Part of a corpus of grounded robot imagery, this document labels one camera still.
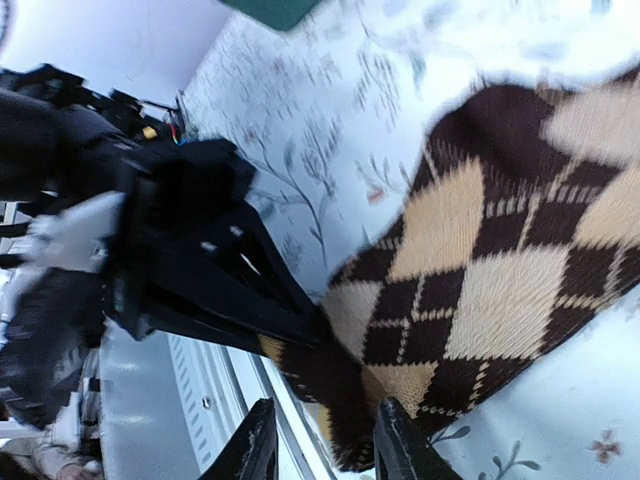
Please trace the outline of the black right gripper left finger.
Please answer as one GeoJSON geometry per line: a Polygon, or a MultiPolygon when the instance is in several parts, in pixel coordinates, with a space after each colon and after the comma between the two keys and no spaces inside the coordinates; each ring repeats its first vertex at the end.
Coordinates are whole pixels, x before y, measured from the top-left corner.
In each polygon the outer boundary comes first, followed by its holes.
{"type": "Polygon", "coordinates": [[[278,434],[272,398],[259,399],[200,480],[275,480],[278,434]]]}

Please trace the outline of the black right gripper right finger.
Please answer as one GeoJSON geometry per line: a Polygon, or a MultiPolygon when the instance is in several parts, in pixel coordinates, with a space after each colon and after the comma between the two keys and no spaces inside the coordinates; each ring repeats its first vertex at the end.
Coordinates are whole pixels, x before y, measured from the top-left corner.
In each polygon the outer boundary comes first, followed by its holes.
{"type": "Polygon", "coordinates": [[[461,480],[395,398],[379,403],[373,437],[378,480],[461,480]]]}

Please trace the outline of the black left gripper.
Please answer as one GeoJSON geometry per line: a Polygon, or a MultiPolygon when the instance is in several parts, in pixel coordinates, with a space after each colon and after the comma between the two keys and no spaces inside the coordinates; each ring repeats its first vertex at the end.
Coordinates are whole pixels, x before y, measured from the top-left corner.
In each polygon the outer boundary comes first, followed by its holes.
{"type": "Polygon", "coordinates": [[[125,194],[107,272],[110,311],[134,339],[155,330],[262,355],[260,335],[315,348],[330,337],[258,212],[245,202],[255,169],[225,139],[123,154],[125,194]],[[214,264],[260,298],[230,315],[196,296],[214,264]]]}

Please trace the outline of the brown argyle sock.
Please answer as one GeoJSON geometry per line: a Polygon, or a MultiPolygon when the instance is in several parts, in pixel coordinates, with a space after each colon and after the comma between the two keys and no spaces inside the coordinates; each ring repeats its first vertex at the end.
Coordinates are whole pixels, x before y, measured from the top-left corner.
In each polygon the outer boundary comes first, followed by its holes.
{"type": "Polygon", "coordinates": [[[428,132],[403,211],[329,282],[331,337],[262,337],[342,472],[374,464],[377,404],[433,434],[639,282],[639,72],[487,83],[428,132]]]}

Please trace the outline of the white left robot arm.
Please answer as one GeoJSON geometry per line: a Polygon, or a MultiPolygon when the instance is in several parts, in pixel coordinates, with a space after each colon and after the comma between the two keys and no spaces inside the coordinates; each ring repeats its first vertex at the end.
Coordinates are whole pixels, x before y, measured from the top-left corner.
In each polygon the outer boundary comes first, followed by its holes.
{"type": "Polygon", "coordinates": [[[124,93],[49,64],[2,72],[1,198],[26,216],[1,228],[23,242],[1,258],[1,401],[19,422],[55,420],[79,378],[64,355],[109,320],[249,352],[328,337],[248,203],[255,174],[232,142],[177,142],[124,93]]]}

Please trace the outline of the floral patterned table mat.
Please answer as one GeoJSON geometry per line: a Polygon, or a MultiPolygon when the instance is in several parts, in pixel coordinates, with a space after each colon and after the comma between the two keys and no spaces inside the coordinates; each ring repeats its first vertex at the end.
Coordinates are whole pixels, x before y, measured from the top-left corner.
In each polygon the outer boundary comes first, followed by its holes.
{"type": "MultiPolygon", "coordinates": [[[[257,167],[251,201],[319,302],[403,211],[428,132],[487,83],[637,69],[635,1],[325,1],[289,33],[234,14],[184,94],[257,167]]],[[[639,475],[639,282],[427,440],[465,479],[639,475]]]]}

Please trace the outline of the green compartment organizer box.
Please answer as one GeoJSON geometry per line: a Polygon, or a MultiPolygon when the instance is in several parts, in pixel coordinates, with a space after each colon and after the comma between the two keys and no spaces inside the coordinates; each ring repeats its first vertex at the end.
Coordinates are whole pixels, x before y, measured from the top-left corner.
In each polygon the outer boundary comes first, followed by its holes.
{"type": "Polygon", "coordinates": [[[221,0],[243,15],[279,32],[297,27],[321,0],[221,0]]]}

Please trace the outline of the aluminium front rail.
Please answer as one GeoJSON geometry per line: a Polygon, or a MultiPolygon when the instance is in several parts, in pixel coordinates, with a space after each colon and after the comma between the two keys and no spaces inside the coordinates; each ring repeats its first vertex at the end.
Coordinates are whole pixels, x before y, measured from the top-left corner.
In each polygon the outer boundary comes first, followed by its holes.
{"type": "Polygon", "coordinates": [[[275,365],[234,348],[109,326],[100,349],[108,479],[195,479],[260,399],[273,399],[282,479],[336,479],[309,415],[275,365]]]}

